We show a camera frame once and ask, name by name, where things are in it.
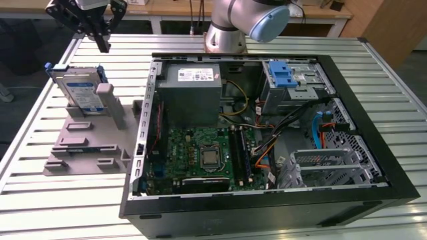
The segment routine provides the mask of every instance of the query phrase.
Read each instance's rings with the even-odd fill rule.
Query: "black cable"
[[[306,109],[308,109],[314,105],[327,103],[328,101],[331,101],[331,99],[332,99],[331,97],[324,97],[318,100],[308,101],[302,106],[299,106],[294,111],[291,111],[284,116],[284,118],[280,120],[280,122],[276,124],[276,126],[274,127],[268,141],[262,146],[259,146],[256,148],[256,151],[260,151],[263,148],[266,148],[274,142],[274,140],[278,138],[279,134],[282,133],[283,129],[291,123],[294,123],[300,118],[300,116],[304,114]]]
[[[206,0],[202,0],[202,5],[203,5],[203,18],[202,18],[202,32],[203,32],[203,29],[204,29],[204,25],[206,25]]]
[[[202,4],[203,3],[203,0],[200,0],[200,7],[199,7],[199,19],[198,19],[198,24],[196,24],[196,27],[200,28],[202,27],[202,23],[200,23],[200,18],[202,18]]]
[[[194,2],[192,2],[192,0],[190,0],[190,11],[191,11],[190,24],[191,24],[191,26],[194,26]]]
[[[299,7],[299,9],[302,11],[302,21],[300,21],[300,25],[299,25],[299,30],[302,30],[303,24],[307,24],[306,12],[304,12],[304,9],[300,7],[300,5],[298,5],[292,1],[291,1],[291,4],[294,4],[296,7]]]
[[[236,121],[234,121],[234,120],[231,120],[231,118],[230,117],[227,117],[227,116],[222,116],[224,119],[227,119],[232,124],[235,124],[235,125],[240,125],[240,123],[238,123]]]

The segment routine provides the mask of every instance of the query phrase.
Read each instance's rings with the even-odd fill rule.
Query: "motherboard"
[[[187,186],[190,193],[264,189],[262,172],[251,171],[255,146],[251,128],[170,129],[166,163],[154,163],[151,167],[154,194],[179,194]]]

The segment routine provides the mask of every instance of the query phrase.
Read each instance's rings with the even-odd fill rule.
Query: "green motherboard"
[[[254,130],[243,131],[246,147],[256,145]],[[230,178],[228,191],[264,189],[263,175],[254,174],[252,182],[235,183],[232,154],[227,128],[174,128],[168,131],[167,161],[164,176],[158,177],[156,193],[171,194],[171,187],[163,182],[171,179],[188,178]]]

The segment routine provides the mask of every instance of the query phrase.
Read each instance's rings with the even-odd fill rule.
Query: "table leg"
[[[150,22],[151,22],[151,29],[152,34],[162,34],[162,17],[160,16],[150,16]]]
[[[347,19],[344,18],[336,19],[335,24],[332,25],[331,30],[327,33],[327,36],[330,38],[338,38],[340,36],[346,23],[347,23]]]

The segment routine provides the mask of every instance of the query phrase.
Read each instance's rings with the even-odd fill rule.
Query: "red wire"
[[[322,125],[322,127],[328,127],[328,126],[335,126],[335,122],[330,122]],[[327,139],[326,139],[324,132],[320,132],[320,142],[322,142],[322,148],[324,149],[327,147]]]
[[[152,144],[152,147],[151,147],[151,151],[150,151],[150,154],[152,154],[154,150],[155,150],[155,146],[158,144],[158,141],[159,141],[159,136],[160,136],[160,113],[162,113],[162,107],[160,107],[160,104],[159,104],[159,107],[158,107],[158,133],[156,133],[156,136],[155,136],[155,141],[154,141],[154,144]]]

